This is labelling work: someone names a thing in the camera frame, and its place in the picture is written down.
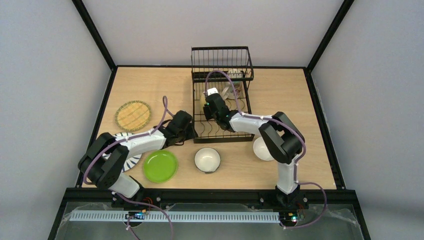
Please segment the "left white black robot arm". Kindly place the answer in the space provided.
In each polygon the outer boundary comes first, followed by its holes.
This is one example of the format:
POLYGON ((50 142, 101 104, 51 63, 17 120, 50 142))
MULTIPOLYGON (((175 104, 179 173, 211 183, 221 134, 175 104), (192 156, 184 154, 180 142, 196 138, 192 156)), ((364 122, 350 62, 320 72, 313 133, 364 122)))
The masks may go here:
POLYGON ((126 198, 141 191, 142 185, 122 172, 126 160, 149 151, 181 145, 197 136, 193 117, 178 111, 171 119, 146 132, 127 136, 102 133, 88 148, 77 167, 100 190, 111 190, 126 198))

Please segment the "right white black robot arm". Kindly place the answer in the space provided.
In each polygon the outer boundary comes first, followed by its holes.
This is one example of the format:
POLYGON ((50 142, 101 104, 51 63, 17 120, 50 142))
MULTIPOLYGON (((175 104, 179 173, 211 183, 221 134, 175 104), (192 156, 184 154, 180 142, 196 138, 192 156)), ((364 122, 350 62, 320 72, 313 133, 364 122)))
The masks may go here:
POLYGON ((260 135, 271 157, 278 162, 280 191, 277 199, 284 205, 293 203, 300 194, 297 178, 298 161, 306 154, 304 136, 288 116, 278 111, 274 115, 254 115, 230 110, 219 93, 205 97, 203 111, 207 120, 215 120, 224 131, 260 135))

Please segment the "black rimmed white bowl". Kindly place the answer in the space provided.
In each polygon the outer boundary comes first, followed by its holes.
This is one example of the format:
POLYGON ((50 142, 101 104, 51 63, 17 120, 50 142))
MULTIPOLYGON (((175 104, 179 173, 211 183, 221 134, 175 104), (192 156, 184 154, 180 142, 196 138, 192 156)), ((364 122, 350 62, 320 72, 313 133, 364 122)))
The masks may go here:
POLYGON ((197 169, 206 174, 213 173, 221 164, 221 156, 214 148, 204 147, 196 152, 194 164, 197 169))

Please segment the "black wire dish rack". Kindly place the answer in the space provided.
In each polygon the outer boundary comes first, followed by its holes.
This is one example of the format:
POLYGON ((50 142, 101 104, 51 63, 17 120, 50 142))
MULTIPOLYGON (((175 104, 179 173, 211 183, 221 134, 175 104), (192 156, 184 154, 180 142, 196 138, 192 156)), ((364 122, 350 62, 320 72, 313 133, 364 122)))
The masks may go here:
POLYGON ((254 79, 254 68, 248 46, 203 46, 191 48, 191 78, 194 130, 196 144, 250 142, 254 135, 232 132, 224 124, 217 124, 206 95, 214 93, 213 100, 223 109, 223 118, 241 110, 251 113, 248 94, 254 79))

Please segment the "yellow ceramic mug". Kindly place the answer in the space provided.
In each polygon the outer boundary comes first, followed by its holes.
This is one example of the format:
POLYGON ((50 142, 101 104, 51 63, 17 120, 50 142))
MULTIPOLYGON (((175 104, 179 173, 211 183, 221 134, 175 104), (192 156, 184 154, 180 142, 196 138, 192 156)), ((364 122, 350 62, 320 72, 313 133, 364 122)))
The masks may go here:
POLYGON ((200 98, 199 98, 199 104, 200 104, 201 106, 204 106, 204 105, 206 105, 206 104, 207 104, 206 97, 205 97, 205 95, 204 95, 203 93, 200 95, 200 98))

